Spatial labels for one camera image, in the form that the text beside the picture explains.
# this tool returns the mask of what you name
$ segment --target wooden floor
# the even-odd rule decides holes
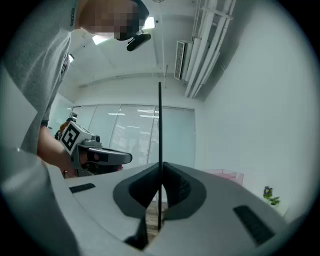
[[[162,203],[162,213],[168,208],[166,202]],[[157,203],[152,201],[148,208],[146,209],[146,231],[148,235],[149,243],[157,236],[158,234],[158,213],[157,213]]]

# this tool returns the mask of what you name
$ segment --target white wall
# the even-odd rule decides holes
[[[81,89],[75,106],[98,104],[129,104],[129,105],[158,105],[158,83],[163,78],[126,78],[108,81]],[[162,105],[166,107],[194,109],[195,113],[195,167],[198,168],[203,161],[204,154],[201,141],[203,138],[197,132],[203,115],[203,102],[196,99],[185,98],[185,88],[180,81],[172,77],[166,78],[165,87],[162,87]]]
[[[204,103],[201,168],[243,173],[243,186],[260,198],[271,186],[287,206],[287,221],[307,210],[318,184],[316,67],[296,25],[260,3]]]
[[[58,93],[66,98],[68,101],[75,102],[78,98],[79,89],[77,87],[72,87],[69,83],[62,82],[59,87]]]

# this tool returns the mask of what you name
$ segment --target ceiling pipe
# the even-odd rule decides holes
[[[191,41],[194,41],[196,30],[197,30],[197,24],[198,24],[198,19],[199,19],[199,13],[200,13],[200,4],[201,0],[196,1],[196,9],[195,9],[195,15],[194,15],[194,21],[193,21],[193,29],[192,29],[192,36],[191,36]]]
[[[223,5],[223,10],[222,10],[222,12],[224,14],[227,14],[229,12],[229,9],[230,9],[230,7],[232,5],[232,1],[233,0],[225,0],[224,5]],[[191,92],[190,98],[193,98],[195,96],[196,92],[199,91],[198,87],[200,86],[200,82],[204,78],[204,74],[207,71],[207,68],[208,68],[208,66],[210,64],[210,61],[212,60],[212,57],[213,57],[213,55],[215,53],[215,49],[216,49],[216,47],[218,45],[219,38],[220,38],[221,33],[223,31],[224,25],[226,23],[226,19],[227,18],[224,17],[224,16],[221,16],[220,19],[219,19],[218,26],[216,27],[216,31],[214,33],[210,49],[208,51],[208,54],[205,57],[205,60],[203,62],[202,68],[201,68],[201,71],[199,73],[199,76],[197,77],[197,80],[196,80],[196,82],[194,84],[194,87],[193,87],[193,90]]]
[[[219,55],[220,55],[220,52],[217,51],[217,57],[214,58],[214,56],[213,56],[213,60],[214,60],[214,61],[212,62],[213,65],[212,65],[211,72],[212,72],[212,70],[214,69],[214,65],[216,64],[216,62],[217,62],[217,60],[218,60],[218,58],[219,58]],[[193,96],[192,99],[194,99],[194,98],[197,96],[197,94],[198,94],[198,92],[200,91],[202,85],[204,85],[204,84],[207,82],[207,80],[208,80],[209,75],[211,74],[211,72],[208,73],[208,76],[206,76],[206,77],[203,78],[203,80],[202,80],[203,82],[201,82],[200,86],[199,86],[198,89],[196,90],[196,92],[195,92],[195,94],[194,94],[194,96]]]
[[[205,21],[205,17],[206,17],[206,14],[207,14],[208,0],[204,1],[203,7],[204,8],[202,8],[202,17],[201,17],[200,28],[199,28],[199,31],[198,31],[198,38],[200,38],[200,39],[202,38],[203,33],[204,33],[204,21]]]
[[[194,69],[194,66],[195,66],[200,44],[201,44],[201,40],[199,38],[195,38],[193,41],[193,47],[192,47],[191,57],[189,61],[189,66],[184,79],[186,82],[190,80],[192,70]]]
[[[208,8],[210,10],[215,10],[217,8],[217,3],[218,3],[218,0],[210,0]],[[198,51],[197,57],[195,59],[195,63],[193,66],[191,77],[190,77],[189,83],[187,85],[185,94],[184,94],[184,96],[186,96],[186,97],[188,97],[191,86],[194,83],[194,80],[195,80],[196,74],[198,72],[201,60],[203,58],[203,55],[204,55],[204,52],[206,49],[206,45],[207,45],[207,41],[208,41],[208,37],[209,37],[209,33],[210,33],[210,30],[212,27],[212,22],[214,20],[214,16],[215,16],[215,13],[213,11],[208,11],[206,14],[204,28],[203,28],[203,37],[201,39],[199,51]]]
[[[230,11],[229,11],[229,15],[230,15],[230,16],[232,15],[232,13],[233,13],[233,11],[234,11],[234,9],[235,9],[236,2],[237,2],[237,0],[233,0],[233,2],[232,2],[232,4],[231,4]],[[226,22],[225,22],[223,31],[222,31],[221,38],[220,38],[220,40],[219,40],[219,44],[218,44],[217,47],[216,47],[216,51],[215,51],[214,56],[213,56],[213,58],[212,58],[212,60],[211,60],[211,63],[210,63],[210,65],[209,65],[209,67],[208,67],[208,69],[207,69],[207,71],[206,71],[206,73],[205,73],[205,75],[204,75],[201,83],[200,83],[200,86],[199,86],[197,92],[192,96],[192,99],[194,99],[194,98],[197,96],[200,88],[207,82],[207,80],[208,80],[208,78],[209,78],[212,70],[214,69],[214,67],[215,67],[215,65],[216,65],[216,62],[217,62],[218,57],[219,57],[219,55],[220,55],[220,48],[221,48],[221,45],[222,45],[222,43],[223,43],[223,41],[224,41],[225,35],[226,35],[226,33],[227,33],[227,29],[228,29],[229,23],[230,23],[230,19],[227,19]]]

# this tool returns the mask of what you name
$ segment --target air conditioner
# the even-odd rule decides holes
[[[184,80],[188,71],[193,43],[189,41],[178,41],[176,43],[174,77]]]

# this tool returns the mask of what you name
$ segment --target black antenna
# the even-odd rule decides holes
[[[159,82],[159,191],[158,191],[158,231],[161,229],[161,213],[162,213],[162,91],[161,82]]]

